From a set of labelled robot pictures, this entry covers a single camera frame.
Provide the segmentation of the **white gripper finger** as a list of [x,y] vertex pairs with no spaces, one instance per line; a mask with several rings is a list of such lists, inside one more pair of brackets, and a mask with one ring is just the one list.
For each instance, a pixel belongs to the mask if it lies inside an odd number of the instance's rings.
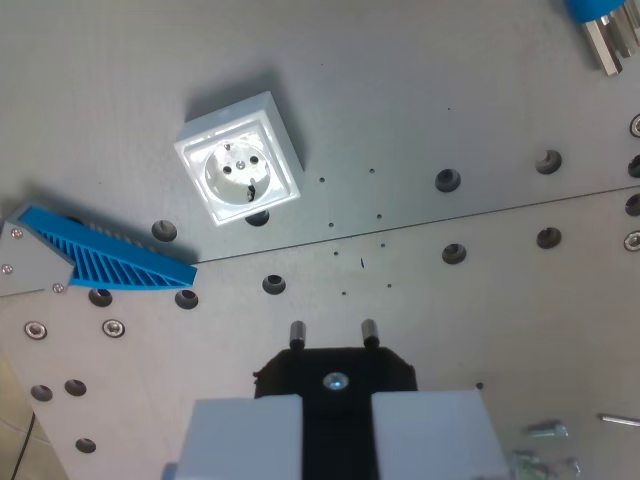
[[195,402],[179,459],[164,479],[300,479],[303,401],[297,395]]
[[510,469],[476,390],[372,396],[381,479],[508,479]]

